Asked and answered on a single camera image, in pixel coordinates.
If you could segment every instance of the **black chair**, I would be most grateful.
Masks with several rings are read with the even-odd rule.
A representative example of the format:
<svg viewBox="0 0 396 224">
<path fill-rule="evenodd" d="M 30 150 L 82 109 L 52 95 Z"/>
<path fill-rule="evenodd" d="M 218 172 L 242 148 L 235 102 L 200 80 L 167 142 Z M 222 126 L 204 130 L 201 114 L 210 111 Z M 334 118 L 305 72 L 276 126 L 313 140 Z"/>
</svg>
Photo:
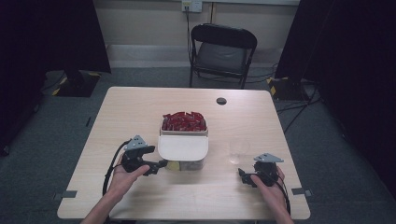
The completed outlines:
<svg viewBox="0 0 396 224">
<path fill-rule="evenodd" d="M 251 32 L 213 23 L 204 23 L 191 30 L 190 87 L 194 72 L 200 72 L 239 79 L 241 89 L 245 88 L 248 69 L 257 39 Z"/>
</svg>

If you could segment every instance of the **table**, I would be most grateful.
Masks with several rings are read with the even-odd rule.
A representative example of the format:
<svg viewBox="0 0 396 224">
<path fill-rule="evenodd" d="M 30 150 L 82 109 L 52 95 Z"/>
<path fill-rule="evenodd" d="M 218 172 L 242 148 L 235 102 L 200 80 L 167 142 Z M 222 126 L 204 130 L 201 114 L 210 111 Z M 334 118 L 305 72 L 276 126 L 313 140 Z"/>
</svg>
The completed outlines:
<svg viewBox="0 0 396 224">
<path fill-rule="evenodd" d="M 218 105 L 223 97 L 226 105 Z M 253 172 L 253 158 L 271 153 L 286 175 L 293 219 L 307 219 L 310 211 L 303 194 L 288 144 L 267 91 L 112 87 L 99 110 L 67 190 L 75 198 L 63 198 L 60 218 L 84 218 L 102 196 L 106 170 L 121 143 L 136 134 L 157 146 L 164 114 L 200 112 L 209 130 L 209 150 L 200 171 L 160 169 L 141 176 L 110 213 L 114 219 L 227 220 L 272 219 L 257 189 L 242 184 L 237 168 Z M 249 141 L 239 164 L 228 161 L 229 143 L 236 136 Z M 146 161 L 162 158 L 157 149 Z"/>
</svg>

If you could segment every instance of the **black tape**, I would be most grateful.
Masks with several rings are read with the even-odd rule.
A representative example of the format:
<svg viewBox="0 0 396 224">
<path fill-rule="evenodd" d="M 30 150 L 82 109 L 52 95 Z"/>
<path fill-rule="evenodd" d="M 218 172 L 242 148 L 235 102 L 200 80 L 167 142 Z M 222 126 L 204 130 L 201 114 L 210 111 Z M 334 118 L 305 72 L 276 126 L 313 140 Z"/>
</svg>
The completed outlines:
<svg viewBox="0 0 396 224">
<path fill-rule="evenodd" d="M 304 194 L 305 197 L 310 197 L 313 195 L 312 190 L 311 189 L 303 189 L 303 188 L 299 188 L 299 189 L 292 189 L 291 192 L 293 193 L 293 195 L 299 195 L 299 194 Z"/>
<path fill-rule="evenodd" d="M 76 198 L 77 191 L 76 190 L 66 190 L 63 193 L 55 193 L 53 195 L 54 201 L 60 201 L 62 198 Z"/>
</svg>

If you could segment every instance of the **gray carpet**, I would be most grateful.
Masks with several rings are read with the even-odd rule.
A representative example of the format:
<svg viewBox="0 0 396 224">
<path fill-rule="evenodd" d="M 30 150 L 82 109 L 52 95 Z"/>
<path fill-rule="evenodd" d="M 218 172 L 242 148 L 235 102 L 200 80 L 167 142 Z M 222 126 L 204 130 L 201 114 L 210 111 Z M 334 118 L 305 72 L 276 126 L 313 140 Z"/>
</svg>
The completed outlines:
<svg viewBox="0 0 396 224">
<path fill-rule="evenodd" d="M 260 82 L 264 78 L 257 76 L 271 72 L 271 68 L 251 68 L 247 82 L 252 83 L 246 89 L 268 90 L 266 82 Z M 61 74 L 49 73 L 46 86 Z M 57 218 L 60 201 L 53 195 L 66 189 L 108 88 L 187 88 L 188 75 L 187 67 L 117 68 L 100 78 L 90 98 L 54 97 L 50 95 L 54 87 L 45 90 L 38 112 L 10 145 L 10 155 L 0 158 L 0 223 L 78 223 Z M 193 86 L 238 88 L 233 79 L 198 77 Z M 309 94 L 313 89 L 306 87 Z M 277 109 L 302 105 L 275 104 Z M 299 111 L 279 114 L 284 129 Z M 396 202 L 368 162 L 345 141 L 325 104 L 319 101 L 307 107 L 290 125 L 286 139 L 303 187 L 314 194 L 307 198 L 311 218 L 298 223 L 396 223 Z"/>
</svg>

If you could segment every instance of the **dried red pepper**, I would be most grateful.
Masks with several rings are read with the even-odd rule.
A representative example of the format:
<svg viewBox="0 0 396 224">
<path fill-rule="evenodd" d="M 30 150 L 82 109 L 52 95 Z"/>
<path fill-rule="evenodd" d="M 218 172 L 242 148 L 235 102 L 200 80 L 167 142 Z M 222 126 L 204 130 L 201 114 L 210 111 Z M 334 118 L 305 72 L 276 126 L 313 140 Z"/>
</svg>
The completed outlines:
<svg viewBox="0 0 396 224">
<path fill-rule="evenodd" d="M 206 130 L 204 116 L 198 112 L 163 115 L 163 131 L 201 132 Z"/>
</svg>

